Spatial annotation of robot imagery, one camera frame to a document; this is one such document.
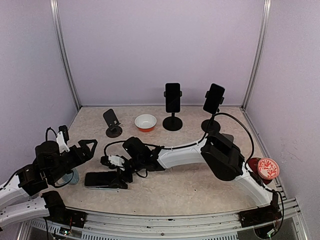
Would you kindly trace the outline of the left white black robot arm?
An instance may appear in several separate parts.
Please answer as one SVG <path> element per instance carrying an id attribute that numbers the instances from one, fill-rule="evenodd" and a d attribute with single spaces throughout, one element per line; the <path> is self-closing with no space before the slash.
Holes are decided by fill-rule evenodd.
<path id="1" fill-rule="evenodd" d="M 18 169 L 0 186 L 0 227 L 41 217 L 61 223 L 70 220 L 60 194 L 45 190 L 49 186 L 58 189 L 56 182 L 64 175 L 73 176 L 76 167 L 91 160 L 97 145 L 95 139 L 80 140 L 63 152 L 53 140 L 36 146 L 33 163 Z"/>

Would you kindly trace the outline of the black pole phone stand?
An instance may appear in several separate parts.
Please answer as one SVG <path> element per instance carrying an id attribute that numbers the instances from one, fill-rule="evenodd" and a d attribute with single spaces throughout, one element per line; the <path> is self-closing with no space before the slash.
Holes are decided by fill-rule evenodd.
<path id="1" fill-rule="evenodd" d="M 207 91 L 205 94 L 205 98 L 206 98 L 205 103 L 207 102 L 209 94 L 210 94 L 210 91 Z M 225 98 L 222 96 L 221 99 L 219 100 L 219 105 L 223 103 L 224 99 Z M 211 131 L 220 131 L 221 125 L 214 120 L 213 116 L 211 116 L 210 119 L 206 119 L 201 123 L 201 129 L 206 133 L 209 133 Z"/>
<path id="2" fill-rule="evenodd" d="M 175 132 L 183 127 L 183 122 L 179 117 L 175 115 L 174 112 L 172 112 L 171 116 L 166 117 L 163 120 L 162 126 L 168 131 Z"/>

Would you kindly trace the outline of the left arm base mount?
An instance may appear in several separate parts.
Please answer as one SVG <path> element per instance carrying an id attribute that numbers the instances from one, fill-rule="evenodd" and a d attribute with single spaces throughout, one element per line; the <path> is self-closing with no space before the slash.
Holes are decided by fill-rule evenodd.
<path id="1" fill-rule="evenodd" d="M 44 199 L 44 207 L 49 212 L 49 216 L 44 217 L 45 220 L 63 224 L 70 228 L 84 228 L 88 214 L 84 211 L 67 208 L 57 191 L 45 192 L 41 195 L 41 198 Z"/>

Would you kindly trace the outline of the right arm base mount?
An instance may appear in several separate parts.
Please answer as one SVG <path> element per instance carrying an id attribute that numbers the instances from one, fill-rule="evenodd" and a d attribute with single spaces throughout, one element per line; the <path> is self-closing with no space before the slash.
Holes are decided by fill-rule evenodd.
<path id="1" fill-rule="evenodd" d="M 278 193 L 278 191 L 273 190 L 272 199 L 269 205 L 240 211 L 238 213 L 238 217 L 241 227 L 246 228 L 276 220 L 282 220 L 284 216 L 284 209 L 280 209 L 279 199 L 282 204 L 282 196 Z"/>

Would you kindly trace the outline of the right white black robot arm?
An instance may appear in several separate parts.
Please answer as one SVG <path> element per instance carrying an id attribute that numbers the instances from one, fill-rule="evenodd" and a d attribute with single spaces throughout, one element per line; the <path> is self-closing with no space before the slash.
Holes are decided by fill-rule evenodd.
<path id="1" fill-rule="evenodd" d="M 262 179 L 249 168 L 241 150 L 233 143 L 228 134 L 211 132 L 207 137 L 187 145 L 165 147 L 143 143 L 137 137 L 121 141 L 129 154 L 124 156 L 105 153 L 100 162 L 110 169 L 120 169 L 121 173 L 164 171 L 176 166 L 205 163 L 216 178 L 225 182 L 234 182 L 259 207 L 256 218 L 266 222 L 275 212 L 273 205 L 278 199 L 277 191 L 265 186 Z"/>

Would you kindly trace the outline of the black teal phone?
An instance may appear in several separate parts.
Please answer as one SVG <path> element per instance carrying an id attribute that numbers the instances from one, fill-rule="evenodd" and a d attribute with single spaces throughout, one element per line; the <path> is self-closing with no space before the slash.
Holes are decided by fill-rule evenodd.
<path id="1" fill-rule="evenodd" d="M 181 85 L 179 83 L 165 84 L 165 110 L 167 113 L 179 113 L 181 108 Z"/>

